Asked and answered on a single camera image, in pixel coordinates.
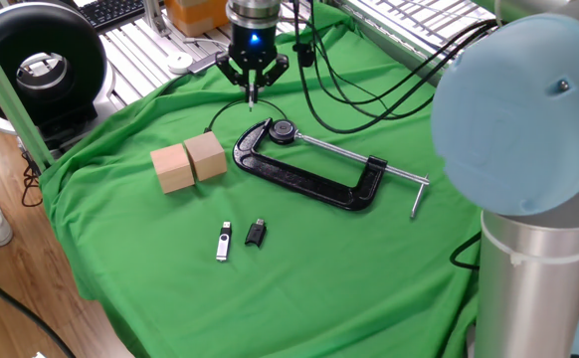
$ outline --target black usb drive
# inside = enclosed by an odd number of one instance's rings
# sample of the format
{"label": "black usb drive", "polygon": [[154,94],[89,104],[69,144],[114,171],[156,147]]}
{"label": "black usb drive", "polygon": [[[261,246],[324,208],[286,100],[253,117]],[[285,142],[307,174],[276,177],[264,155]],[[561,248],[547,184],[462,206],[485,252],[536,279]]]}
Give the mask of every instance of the black usb drive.
{"label": "black usb drive", "polygon": [[263,219],[257,220],[256,223],[252,224],[248,236],[246,237],[246,245],[255,244],[259,248],[263,242],[263,238],[266,235],[266,222]]}

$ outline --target black cord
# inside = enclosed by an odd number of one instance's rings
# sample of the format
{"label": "black cord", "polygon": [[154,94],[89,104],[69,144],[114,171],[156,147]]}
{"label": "black cord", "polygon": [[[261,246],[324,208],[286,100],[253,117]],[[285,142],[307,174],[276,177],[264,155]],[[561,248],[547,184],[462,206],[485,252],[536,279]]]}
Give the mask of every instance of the black cord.
{"label": "black cord", "polygon": [[[316,46],[316,45],[314,44],[314,47],[316,48],[316,51],[320,54],[321,57],[325,58],[325,57],[327,56],[327,54],[325,54],[325,53],[320,49],[319,46]],[[333,93],[331,93],[329,90],[327,90],[327,88],[325,87],[324,83],[322,82],[322,78],[320,77],[320,71],[318,70],[318,61],[315,61],[315,62],[314,62],[314,69],[316,70],[316,78],[318,79],[318,84],[320,85],[320,88],[321,88],[331,99],[336,100],[336,101],[341,102],[341,103],[351,104],[351,102],[348,101],[347,99],[339,98],[339,97],[335,96]],[[336,76],[337,78],[339,78],[341,81],[343,81],[343,82],[345,82],[345,83],[348,83],[348,84],[356,87],[357,89],[362,90],[363,92],[371,95],[372,97],[376,98],[377,100],[379,100],[380,103],[382,104],[382,106],[385,108],[385,110],[387,110],[387,104],[385,104],[385,102],[384,102],[381,98],[378,98],[378,96],[377,96],[376,94],[370,92],[370,91],[367,90],[367,89],[362,88],[361,86],[359,86],[359,85],[357,85],[357,84],[355,84],[355,83],[353,83],[353,82],[351,82],[351,81],[348,81],[348,80],[344,79],[344,78],[343,78],[341,75],[339,75],[334,69],[332,69],[332,68],[329,68],[329,69],[330,69],[330,71],[333,73],[333,75]]]}
{"label": "black cord", "polygon": [[[300,3],[298,0],[294,0],[293,2],[293,15],[294,15],[294,20],[296,21],[295,26],[294,26],[294,34],[295,34],[295,38],[296,38],[296,47],[300,48],[300,27],[298,26],[298,7],[300,6]],[[387,111],[385,111],[384,113],[382,113],[381,115],[375,117],[373,120],[355,127],[355,128],[351,128],[351,129],[338,129],[335,128],[331,125],[329,125],[328,123],[326,123],[324,120],[322,120],[322,118],[320,118],[320,116],[318,116],[318,114],[316,113],[314,107],[313,107],[313,103],[311,102],[311,98],[309,97],[309,89],[307,88],[307,82],[305,80],[305,74],[304,74],[304,68],[303,66],[300,64],[300,58],[298,59],[298,72],[300,74],[300,81],[302,84],[302,91],[304,93],[305,96],[305,100],[307,102],[307,106],[309,107],[309,111],[311,112],[311,114],[313,115],[313,117],[316,119],[316,121],[322,125],[323,127],[325,127],[327,130],[332,131],[334,133],[339,133],[339,134],[350,134],[350,133],[356,133],[359,132],[361,130],[367,129],[375,124],[377,124],[378,122],[380,122],[382,119],[384,119],[385,117],[388,116],[388,114],[392,111],[394,111],[395,109],[397,109],[403,102],[405,102],[407,99],[409,99],[409,97],[415,92],[417,91],[423,84],[425,84],[428,80],[430,80],[441,68],[444,67],[444,65],[452,58],[454,57],[456,54],[458,54],[464,47],[466,47],[468,44],[470,44],[474,39],[478,38],[479,36],[481,36],[483,33],[487,32],[488,30],[492,29],[493,27],[495,27],[496,23],[495,21],[493,22],[488,22],[485,23],[483,25],[480,25],[480,27],[473,33],[471,34],[464,42],[462,42],[461,44],[459,44],[455,49],[453,49],[450,54],[448,56],[446,56],[444,59],[442,59],[440,61],[440,63],[433,68],[428,74],[426,74],[415,86],[413,86],[407,93],[405,93],[404,96],[402,96],[395,104],[393,104],[391,107],[389,107],[389,109]],[[422,108],[424,108],[424,106],[428,105],[428,103],[430,103],[432,101],[432,99],[430,98],[429,100],[427,100],[427,102],[425,102],[425,104],[423,104],[422,106],[414,109],[413,111],[411,111],[410,113],[415,113],[417,110],[421,110]]]}
{"label": "black cord", "polygon": [[[219,111],[212,117],[212,120],[210,120],[210,124],[208,124],[208,126],[203,130],[204,133],[207,133],[209,131],[212,131],[212,126],[214,125],[214,122],[217,120],[217,118],[219,117],[219,115],[221,115],[221,113],[223,113],[226,109],[231,108],[237,104],[241,104],[241,103],[245,103],[246,101],[244,99],[237,99],[234,101],[231,101],[230,103],[224,105],[221,109],[219,109]],[[282,116],[283,119],[288,120],[288,116],[283,112],[282,109],[280,109],[277,105],[275,105],[274,103],[264,100],[264,99],[259,99],[259,102],[261,103],[265,103],[267,105],[272,106],[274,109],[276,109]]]}
{"label": "black cord", "polygon": [[461,263],[458,261],[458,256],[463,253],[464,251],[466,251],[468,248],[470,248],[471,246],[473,246],[476,242],[478,242],[479,240],[482,239],[482,232],[479,232],[475,235],[473,235],[472,238],[468,239],[465,243],[461,244],[457,249],[455,249],[453,251],[453,253],[451,254],[451,257],[449,258],[449,261],[451,262],[451,264],[453,264],[454,266],[458,267],[458,268],[462,268],[462,269],[472,269],[474,271],[479,271],[480,267],[477,265],[471,265],[471,264],[465,264],[465,263]]}
{"label": "black cord", "polygon": [[39,171],[38,166],[35,164],[33,159],[28,155],[28,152],[22,153],[22,158],[27,161],[27,168],[24,170],[24,193],[22,193],[22,206],[25,208],[35,208],[42,204],[44,199],[40,199],[40,202],[35,204],[27,204],[26,198],[27,194],[29,193],[29,189],[31,188],[39,188],[39,175],[37,171]]}
{"label": "black cord", "polygon": [[[313,17],[314,17],[314,12],[313,12],[313,6],[311,8],[311,22],[307,22],[307,25],[311,28],[311,32],[312,32],[312,38],[314,41],[314,45],[316,46],[316,43],[320,44],[320,46],[322,47],[322,52],[324,53],[323,59],[325,60],[325,63],[327,64],[327,67],[330,69],[330,71],[332,70],[331,68],[331,63],[328,60],[328,57],[326,55],[326,49],[324,47],[324,44],[322,42],[322,38],[320,37],[320,34],[317,32],[317,30],[315,29],[314,25],[313,25]],[[445,46],[443,46],[442,48],[440,48],[435,54],[433,54],[431,57],[429,57],[427,60],[425,60],[422,64],[420,64],[416,69],[414,69],[411,74],[409,74],[406,78],[404,78],[402,81],[400,81],[398,84],[394,85],[393,87],[391,87],[390,89],[387,89],[384,93],[380,94],[377,96],[377,98],[372,98],[372,99],[368,99],[368,100],[360,100],[360,101],[349,101],[350,104],[367,104],[370,102],[373,102],[379,98],[383,98],[385,95],[391,93],[392,91],[398,89],[401,85],[403,85],[404,83],[406,83],[409,79],[411,79],[415,74],[417,74],[419,71],[421,71],[422,69],[424,69],[430,62],[432,62],[434,59],[436,59],[439,55],[443,54],[450,46],[453,46],[459,39],[461,39],[463,36],[467,35],[468,33],[470,33],[473,30],[477,30],[479,28],[482,28],[484,26],[492,26],[495,27],[496,26],[496,21],[495,20],[485,20],[485,21],[481,21],[481,22],[477,22],[475,24],[472,24],[466,28],[464,28],[460,33],[458,33],[456,36],[454,36],[447,44],[445,44]],[[448,54],[448,57],[452,58],[455,55],[451,56],[451,53]]]}
{"label": "black cord", "polygon": [[60,336],[51,327],[49,327],[49,325],[45,321],[43,321],[40,317],[38,317],[35,313],[33,313],[33,311],[27,308],[24,304],[20,303],[17,299],[13,298],[9,293],[5,292],[2,288],[0,288],[0,298],[4,299],[7,303],[14,306],[17,310],[22,312],[24,315],[29,317],[29,319],[31,319],[35,324],[37,324],[38,327],[40,327],[46,334],[49,335],[49,337],[51,337],[53,342],[55,342],[55,344],[57,344],[58,347],[60,347],[62,352],[68,358],[75,358],[75,354],[73,354],[69,346],[66,343],[64,343],[62,338],[60,338]]}
{"label": "black cord", "polygon": [[170,81],[170,83],[168,84],[168,86],[164,87],[164,88],[157,94],[157,97],[160,97],[160,96],[162,96],[162,95],[165,95],[168,91],[170,91],[170,90],[172,89],[173,86],[175,86],[175,85],[179,82],[179,80],[183,79],[184,77],[186,77],[186,76],[188,76],[188,75],[190,75],[190,74],[192,74],[192,73],[186,72],[185,74],[179,76],[178,78],[173,79],[172,81]]}

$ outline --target wooden floor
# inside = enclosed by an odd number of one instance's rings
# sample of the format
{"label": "wooden floor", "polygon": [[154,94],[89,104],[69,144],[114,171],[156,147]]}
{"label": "wooden floor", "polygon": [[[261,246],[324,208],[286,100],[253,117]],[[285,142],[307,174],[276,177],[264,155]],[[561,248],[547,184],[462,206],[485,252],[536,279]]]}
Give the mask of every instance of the wooden floor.
{"label": "wooden floor", "polygon": [[[132,357],[97,302],[79,297],[69,263],[42,206],[21,205],[26,162],[14,136],[0,133],[0,206],[15,237],[0,248],[0,286],[44,319],[77,357]],[[29,200],[40,198],[30,190]],[[64,357],[33,322],[0,299],[0,358]]]}

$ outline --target green cloth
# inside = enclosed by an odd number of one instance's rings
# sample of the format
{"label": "green cloth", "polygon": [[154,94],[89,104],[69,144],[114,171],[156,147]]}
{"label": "green cloth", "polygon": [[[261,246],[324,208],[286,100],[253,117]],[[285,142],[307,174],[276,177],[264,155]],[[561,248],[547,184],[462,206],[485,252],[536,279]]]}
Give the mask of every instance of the green cloth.
{"label": "green cloth", "polygon": [[[316,17],[342,76],[382,92],[409,73],[339,11],[318,6]],[[42,176],[47,214],[81,295],[101,302],[137,357],[462,357],[477,295],[471,273],[452,267],[449,255],[479,229],[478,209],[443,173],[430,109],[353,135],[328,132],[305,104],[291,36],[279,43],[290,69],[262,98],[304,133],[429,173],[432,185],[418,218],[409,219],[418,185],[391,175],[370,208],[346,212],[239,169],[231,153],[240,135],[269,116],[280,118],[263,103],[252,112],[240,104],[217,119],[226,174],[162,194],[150,151],[201,134],[219,108],[243,96],[213,68],[181,80],[172,94],[153,93],[115,114]],[[328,123],[348,128],[369,120],[326,97],[313,69],[306,73]],[[412,85],[385,101],[393,103]],[[424,86],[397,112],[433,92]],[[266,142],[262,151],[347,185],[355,185],[362,169],[306,143]],[[259,218],[268,226],[264,244],[246,247]],[[220,264],[215,256],[224,221],[232,222],[233,242],[229,260]],[[476,255],[471,250],[461,259]]]}

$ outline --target usb flash drive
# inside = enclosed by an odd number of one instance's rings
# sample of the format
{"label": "usb flash drive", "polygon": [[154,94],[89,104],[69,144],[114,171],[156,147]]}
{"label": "usb flash drive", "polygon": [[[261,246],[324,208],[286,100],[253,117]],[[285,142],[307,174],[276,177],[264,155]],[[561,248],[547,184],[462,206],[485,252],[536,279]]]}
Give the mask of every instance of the usb flash drive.
{"label": "usb flash drive", "polygon": [[263,237],[266,235],[266,222],[263,219],[257,220],[256,223],[252,224],[250,231],[246,236],[246,245],[254,244],[261,247],[263,242]]}
{"label": "usb flash drive", "polygon": [[219,246],[217,247],[217,261],[225,262],[228,260],[228,251],[230,250],[230,237],[232,236],[232,225],[230,222],[223,223],[221,235],[219,235]]}

